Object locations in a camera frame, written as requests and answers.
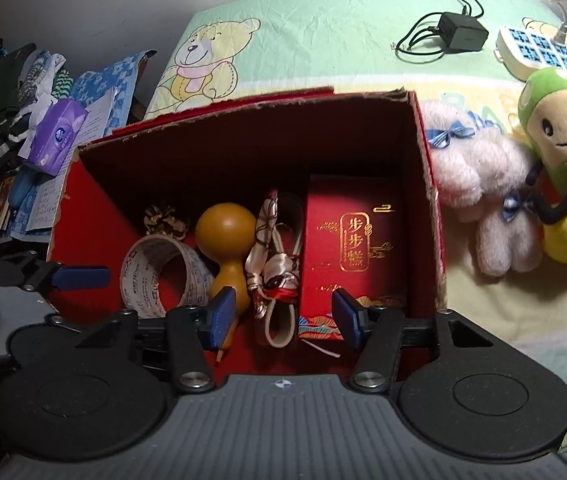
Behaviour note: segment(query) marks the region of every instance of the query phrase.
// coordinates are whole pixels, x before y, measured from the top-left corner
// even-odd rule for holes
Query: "bed sheet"
[[[489,31],[484,49],[436,61],[398,59],[393,41],[427,12],[458,12],[455,0],[243,0],[199,12],[171,54],[146,118],[257,93],[404,86],[420,99],[467,107],[524,140],[516,119],[523,85],[494,56],[497,31],[543,30],[558,19],[539,2],[480,1]],[[444,229],[449,307],[567,383],[567,266],[545,257],[533,272],[489,279],[473,262],[474,225],[444,211]],[[567,435],[561,453],[567,458]]]

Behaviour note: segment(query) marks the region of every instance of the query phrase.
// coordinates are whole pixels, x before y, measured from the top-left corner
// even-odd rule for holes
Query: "pink plush toy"
[[[477,262],[481,272],[503,276],[528,272],[541,261],[537,220],[528,212],[503,218],[506,194],[525,183],[534,155],[498,126],[441,101],[419,103],[428,135],[441,203],[462,222],[477,221]]]

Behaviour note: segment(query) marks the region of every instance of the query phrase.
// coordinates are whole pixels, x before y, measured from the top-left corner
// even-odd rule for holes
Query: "handwritten paper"
[[[37,196],[33,205],[33,210],[28,219],[27,230],[50,229],[54,225],[54,218],[57,213],[57,206],[62,196],[66,171],[70,165],[72,154],[77,146],[87,144],[93,140],[101,139],[104,136],[110,111],[115,99],[114,89],[110,89],[103,97],[97,99],[86,107],[88,116],[77,133],[68,155],[62,164],[59,174],[37,188]]]

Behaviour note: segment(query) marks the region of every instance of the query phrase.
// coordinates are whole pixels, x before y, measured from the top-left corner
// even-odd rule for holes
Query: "gray ribbed surface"
[[[567,465],[485,465],[428,447],[378,396],[336,376],[231,376],[221,389],[183,397],[144,442],[77,464],[14,456],[0,480],[567,480]]]

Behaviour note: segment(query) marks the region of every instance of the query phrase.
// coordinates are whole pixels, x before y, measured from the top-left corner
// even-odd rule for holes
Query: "white power strip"
[[[547,66],[567,70],[567,45],[556,44],[549,36],[522,28],[501,27],[497,51],[497,59],[521,81],[526,81],[535,70]]]

